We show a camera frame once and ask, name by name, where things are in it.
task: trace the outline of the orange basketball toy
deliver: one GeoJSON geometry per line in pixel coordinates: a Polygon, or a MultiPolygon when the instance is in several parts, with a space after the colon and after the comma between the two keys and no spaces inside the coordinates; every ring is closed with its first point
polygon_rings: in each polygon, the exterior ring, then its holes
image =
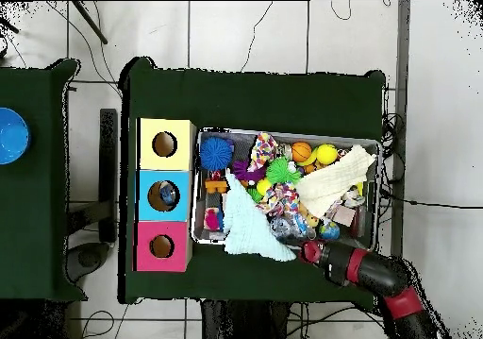
{"type": "Polygon", "coordinates": [[[310,144],[306,144],[305,142],[296,142],[291,146],[291,155],[296,162],[305,161],[311,153],[312,148],[310,144]]]}

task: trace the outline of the blue spiky ball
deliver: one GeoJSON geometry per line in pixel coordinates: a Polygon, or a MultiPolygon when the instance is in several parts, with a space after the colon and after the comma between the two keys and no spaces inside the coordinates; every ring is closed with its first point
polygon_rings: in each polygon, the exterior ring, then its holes
{"type": "Polygon", "coordinates": [[[231,162],[231,146],[222,138],[211,137],[201,143],[201,166],[209,171],[224,170],[231,162]]]}

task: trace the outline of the yellow ball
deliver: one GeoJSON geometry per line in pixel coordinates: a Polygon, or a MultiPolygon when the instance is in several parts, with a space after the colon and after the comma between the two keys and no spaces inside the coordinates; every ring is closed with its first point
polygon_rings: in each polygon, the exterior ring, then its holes
{"type": "Polygon", "coordinates": [[[333,144],[322,144],[317,149],[317,160],[323,165],[332,164],[337,158],[337,149],[333,144]]]}
{"type": "Polygon", "coordinates": [[[272,187],[272,183],[267,178],[261,179],[258,181],[257,184],[257,191],[259,194],[262,196],[265,196],[267,193],[268,189],[272,187]]]}

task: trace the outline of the white cloth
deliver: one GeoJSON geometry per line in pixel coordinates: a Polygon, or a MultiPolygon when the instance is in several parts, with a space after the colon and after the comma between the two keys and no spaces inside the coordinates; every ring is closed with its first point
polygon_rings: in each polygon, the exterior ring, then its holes
{"type": "Polygon", "coordinates": [[[270,232],[267,217],[233,174],[226,174],[230,190],[226,194],[225,252],[257,253],[279,262],[295,260],[295,254],[280,244],[270,232]]]}
{"type": "Polygon", "coordinates": [[[367,180],[369,166],[375,155],[356,144],[338,162],[301,178],[296,185],[300,202],[317,218],[324,216],[332,203],[353,185],[367,180]]]}

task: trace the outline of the blue box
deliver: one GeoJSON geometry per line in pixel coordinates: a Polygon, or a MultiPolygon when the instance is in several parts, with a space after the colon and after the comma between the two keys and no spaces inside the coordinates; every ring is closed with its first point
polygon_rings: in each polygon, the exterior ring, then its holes
{"type": "Polygon", "coordinates": [[[188,221],[192,200],[192,175],[189,171],[147,171],[140,170],[140,197],[139,217],[140,221],[188,221]],[[168,211],[159,211],[153,208],[148,200],[148,194],[157,182],[169,181],[179,192],[177,204],[168,211]]]}

